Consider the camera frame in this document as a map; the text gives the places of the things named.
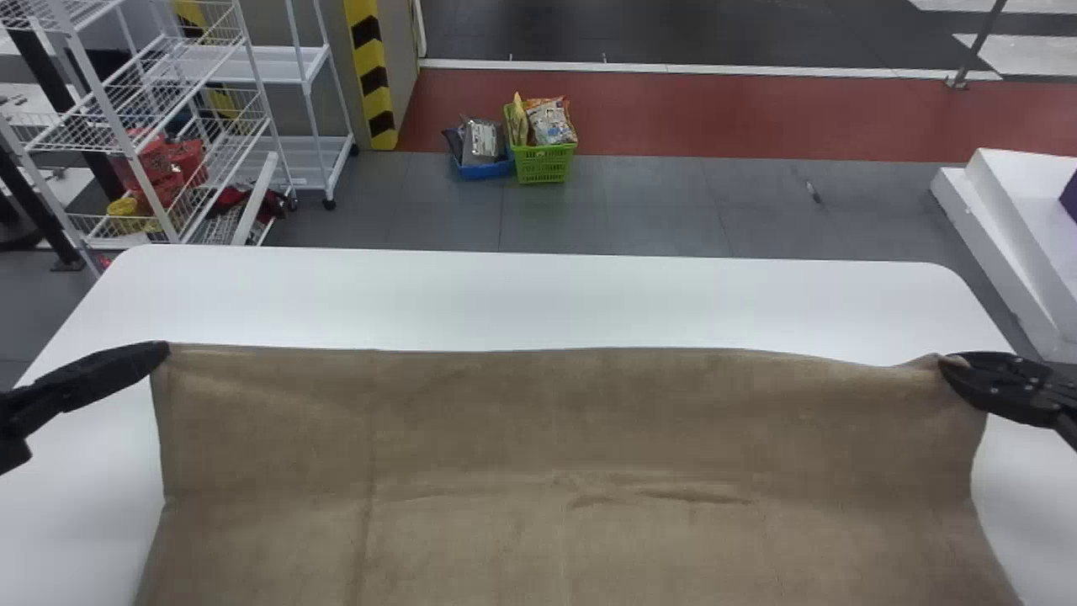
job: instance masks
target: green basket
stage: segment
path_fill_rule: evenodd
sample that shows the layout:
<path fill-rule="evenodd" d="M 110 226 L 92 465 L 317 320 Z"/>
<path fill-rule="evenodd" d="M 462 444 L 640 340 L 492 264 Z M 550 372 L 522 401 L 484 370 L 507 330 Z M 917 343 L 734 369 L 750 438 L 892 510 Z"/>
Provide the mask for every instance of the green basket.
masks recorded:
<path fill-rule="evenodd" d="M 516 179 L 521 185 L 531 183 L 563 183 L 569 178 L 569 166 L 576 153 L 577 143 L 560 145 L 528 145 L 517 144 L 513 140 L 512 128 L 513 103 L 504 108 L 505 132 L 508 136 L 508 147 L 516 158 Z"/>

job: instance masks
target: gray floor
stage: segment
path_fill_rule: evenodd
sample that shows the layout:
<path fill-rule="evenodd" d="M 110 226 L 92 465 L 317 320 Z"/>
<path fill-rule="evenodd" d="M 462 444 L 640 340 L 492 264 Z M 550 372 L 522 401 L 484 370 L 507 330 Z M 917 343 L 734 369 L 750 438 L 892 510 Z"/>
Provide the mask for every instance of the gray floor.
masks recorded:
<path fill-rule="evenodd" d="M 579 156 L 564 185 L 526 187 L 461 181 L 444 154 L 365 153 L 351 166 L 336 211 L 306 205 L 266 244 L 938 263 L 964 278 L 1018 353 L 1034 356 L 927 191 L 939 165 Z M 0 389 L 90 284 L 48 272 L 52 259 L 0 253 Z"/>

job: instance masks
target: red floor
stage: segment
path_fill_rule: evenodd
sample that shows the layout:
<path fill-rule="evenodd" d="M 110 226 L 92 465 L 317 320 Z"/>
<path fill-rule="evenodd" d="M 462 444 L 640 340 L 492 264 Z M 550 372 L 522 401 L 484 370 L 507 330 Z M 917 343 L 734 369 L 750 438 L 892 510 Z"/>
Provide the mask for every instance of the red floor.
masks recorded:
<path fill-rule="evenodd" d="M 1077 155 L 1077 85 L 424 69 L 398 150 L 442 151 L 459 114 L 568 95 L 579 153 L 965 161 L 991 146 Z"/>

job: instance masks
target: purple object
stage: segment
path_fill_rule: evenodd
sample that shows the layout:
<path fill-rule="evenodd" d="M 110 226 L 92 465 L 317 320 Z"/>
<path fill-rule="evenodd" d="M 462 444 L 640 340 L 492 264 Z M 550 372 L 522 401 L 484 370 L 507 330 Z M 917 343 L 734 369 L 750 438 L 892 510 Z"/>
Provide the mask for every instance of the purple object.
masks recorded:
<path fill-rule="evenodd" d="M 1066 212 L 1069 213 L 1069 217 L 1077 221 L 1077 172 L 1074 172 L 1073 178 L 1066 183 L 1066 188 L 1062 189 L 1059 201 L 1062 202 L 1062 208 L 1065 208 Z"/>

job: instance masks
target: blue basket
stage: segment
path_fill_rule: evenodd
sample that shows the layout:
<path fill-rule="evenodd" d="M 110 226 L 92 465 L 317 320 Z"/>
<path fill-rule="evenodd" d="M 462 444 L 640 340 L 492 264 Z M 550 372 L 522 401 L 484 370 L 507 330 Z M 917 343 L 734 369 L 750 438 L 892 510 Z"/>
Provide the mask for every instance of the blue basket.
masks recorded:
<path fill-rule="evenodd" d="M 452 164 L 456 165 L 460 175 L 467 181 L 494 179 L 496 177 L 507 177 L 515 171 L 516 157 L 513 155 L 512 147 L 506 145 L 506 150 L 508 152 L 507 158 L 494 164 L 482 164 L 479 166 L 462 166 L 457 156 L 452 154 L 452 150 L 449 150 L 449 157 L 452 158 Z"/>

